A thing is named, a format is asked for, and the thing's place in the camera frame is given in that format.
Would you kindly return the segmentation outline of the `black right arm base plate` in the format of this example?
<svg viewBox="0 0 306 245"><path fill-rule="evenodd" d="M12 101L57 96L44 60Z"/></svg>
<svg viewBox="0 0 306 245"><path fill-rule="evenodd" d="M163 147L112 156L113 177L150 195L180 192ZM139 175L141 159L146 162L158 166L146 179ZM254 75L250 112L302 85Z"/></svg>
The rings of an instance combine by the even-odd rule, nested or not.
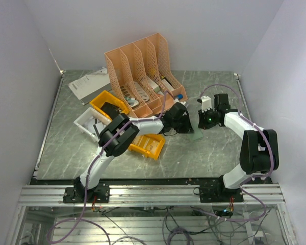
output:
<svg viewBox="0 0 306 245"><path fill-rule="evenodd" d="M197 195L201 203L230 203L242 202L243 196L239 189L222 190L216 186L198 186L193 189L193 193Z"/></svg>

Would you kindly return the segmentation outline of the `white bin with cards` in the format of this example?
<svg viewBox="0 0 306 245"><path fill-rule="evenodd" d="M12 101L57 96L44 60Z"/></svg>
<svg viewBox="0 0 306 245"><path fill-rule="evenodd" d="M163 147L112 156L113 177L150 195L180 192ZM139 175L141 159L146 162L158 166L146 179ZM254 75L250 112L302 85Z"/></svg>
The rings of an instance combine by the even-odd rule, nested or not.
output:
<svg viewBox="0 0 306 245"><path fill-rule="evenodd" d="M94 142L99 141L100 132L111 120L93 108L88 108L73 123L81 133L88 135Z"/></svg>

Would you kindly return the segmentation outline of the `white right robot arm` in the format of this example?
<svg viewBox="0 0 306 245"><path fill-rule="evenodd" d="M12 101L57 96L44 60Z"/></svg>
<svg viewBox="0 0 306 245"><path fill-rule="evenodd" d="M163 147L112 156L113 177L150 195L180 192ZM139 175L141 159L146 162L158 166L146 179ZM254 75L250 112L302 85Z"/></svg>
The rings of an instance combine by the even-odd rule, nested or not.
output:
<svg viewBox="0 0 306 245"><path fill-rule="evenodd" d="M216 125L227 127L242 140L239 164L220 177L220 186L215 188L215 198L226 202L239 187L256 178L265 179L279 167L277 133L264 129L246 118L238 109L229 104L228 94L214 95L214 103L208 96L197 100L200 129L210 129Z"/></svg>

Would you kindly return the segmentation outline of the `yellow bin with black items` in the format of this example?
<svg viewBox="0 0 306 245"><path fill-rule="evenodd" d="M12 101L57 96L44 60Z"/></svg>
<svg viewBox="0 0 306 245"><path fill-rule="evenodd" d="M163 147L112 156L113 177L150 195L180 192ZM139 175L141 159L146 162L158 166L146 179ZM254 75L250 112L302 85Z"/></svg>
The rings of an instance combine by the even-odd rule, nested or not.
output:
<svg viewBox="0 0 306 245"><path fill-rule="evenodd" d="M116 118L119 114L128 115L130 113L126 104L115 97L110 92L103 90L99 95L89 103L93 109L104 115L110 120Z"/></svg>

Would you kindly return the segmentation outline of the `yellow bin with cards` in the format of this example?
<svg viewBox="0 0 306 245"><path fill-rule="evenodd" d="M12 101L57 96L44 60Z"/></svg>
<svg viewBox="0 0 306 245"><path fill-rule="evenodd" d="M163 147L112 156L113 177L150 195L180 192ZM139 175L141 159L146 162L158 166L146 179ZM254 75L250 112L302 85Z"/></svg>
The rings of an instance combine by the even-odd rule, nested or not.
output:
<svg viewBox="0 0 306 245"><path fill-rule="evenodd" d="M166 139L161 134L146 134L136 136L128 147L129 151L137 152L145 158L158 160Z"/></svg>

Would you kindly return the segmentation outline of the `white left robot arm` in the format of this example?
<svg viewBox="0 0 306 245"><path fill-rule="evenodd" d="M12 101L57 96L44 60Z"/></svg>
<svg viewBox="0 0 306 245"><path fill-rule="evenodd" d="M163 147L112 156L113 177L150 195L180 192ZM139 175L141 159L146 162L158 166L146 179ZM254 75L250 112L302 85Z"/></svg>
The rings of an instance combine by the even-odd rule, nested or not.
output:
<svg viewBox="0 0 306 245"><path fill-rule="evenodd" d="M75 196L83 203L91 201L103 172L129 148L136 136L164 134L170 130L178 134L193 133L189 113L183 103L176 102L167 112L147 118L132 118L124 113L118 115L100 132L97 155L74 180Z"/></svg>

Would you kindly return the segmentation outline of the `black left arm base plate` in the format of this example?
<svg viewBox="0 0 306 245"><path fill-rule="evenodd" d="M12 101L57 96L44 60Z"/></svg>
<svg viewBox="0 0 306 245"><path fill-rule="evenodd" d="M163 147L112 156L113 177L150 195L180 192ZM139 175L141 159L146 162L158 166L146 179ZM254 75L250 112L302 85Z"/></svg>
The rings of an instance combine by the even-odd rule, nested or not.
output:
<svg viewBox="0 0 306 245"><path fill-rule="evenodd" d="M110 198L110 188L108 185L98 185L96 188L87 190L87 196L79 193L74 187L67 187L63 195L63 203L77 204L83 203L108 203Z"/></svg>

